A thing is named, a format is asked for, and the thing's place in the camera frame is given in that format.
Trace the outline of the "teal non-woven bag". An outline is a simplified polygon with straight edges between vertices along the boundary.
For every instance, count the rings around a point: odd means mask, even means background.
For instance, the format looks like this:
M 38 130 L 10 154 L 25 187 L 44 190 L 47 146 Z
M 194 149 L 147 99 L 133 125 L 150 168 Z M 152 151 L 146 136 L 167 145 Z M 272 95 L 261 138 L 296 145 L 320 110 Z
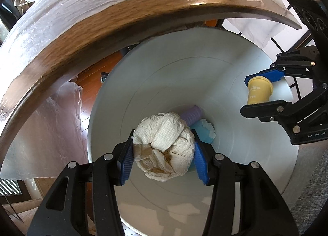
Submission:
M 196 133 L 202 142 L 211 144 L 216 138 L 215 129 L 207 119 L 200 119 L 190 128 L 196 130 Z

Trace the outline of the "paper towel wad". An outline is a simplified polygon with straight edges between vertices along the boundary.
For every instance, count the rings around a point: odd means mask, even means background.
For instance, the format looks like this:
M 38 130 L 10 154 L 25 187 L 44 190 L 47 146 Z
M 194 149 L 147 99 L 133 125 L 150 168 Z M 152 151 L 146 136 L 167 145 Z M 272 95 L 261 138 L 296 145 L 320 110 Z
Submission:
M 195 136 L 176 113 L 145 118 L 133 132 L 133 153 L 147 178 L 158 182 L 183 176 L 195 154 Z

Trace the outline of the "white paper screen divider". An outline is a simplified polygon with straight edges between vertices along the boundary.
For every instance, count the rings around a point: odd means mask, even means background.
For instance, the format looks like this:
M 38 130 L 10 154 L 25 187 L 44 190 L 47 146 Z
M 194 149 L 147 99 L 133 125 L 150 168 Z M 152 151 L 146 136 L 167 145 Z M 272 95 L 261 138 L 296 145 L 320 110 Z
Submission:
M 300 22 L 295 10 L 287 0 L 281 0 L 285 7 Z M 293 29 L 281 23 L 264 19 L 226 19 L 222 27 L 228 31 L 246 38 L 257 45 L 271 59 L 276 60 L 276 55 L 291 49 L 304 36 L 308 28 L 302 24 L 302 29 Z

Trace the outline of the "clear plastic table cover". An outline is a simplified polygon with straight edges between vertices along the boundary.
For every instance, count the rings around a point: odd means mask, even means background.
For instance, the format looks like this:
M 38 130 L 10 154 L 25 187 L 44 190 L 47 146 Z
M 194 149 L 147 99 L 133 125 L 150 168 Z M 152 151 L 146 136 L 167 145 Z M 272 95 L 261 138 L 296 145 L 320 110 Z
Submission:
M 35 3 L 1 46 L 1 169 L 24 123 L 62 84 L 125 45 L 216 18 L 260 18 L 298 27 L 281 0 Z

